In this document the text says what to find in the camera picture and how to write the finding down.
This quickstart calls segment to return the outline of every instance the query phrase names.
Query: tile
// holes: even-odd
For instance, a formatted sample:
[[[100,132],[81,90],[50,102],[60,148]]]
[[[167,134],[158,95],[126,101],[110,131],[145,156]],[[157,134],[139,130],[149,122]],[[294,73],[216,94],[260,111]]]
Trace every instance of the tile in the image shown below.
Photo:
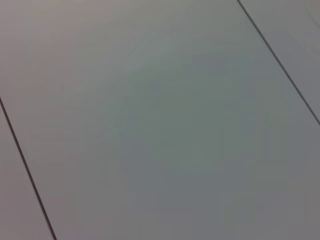
[[[319,125],[235,0],[20,11],[0,95],[59,240],[317,236]]]
[[[320,117],[320,1],[240,0]]]
[[[46,220],[1,108],[0,239],[52,240]]]

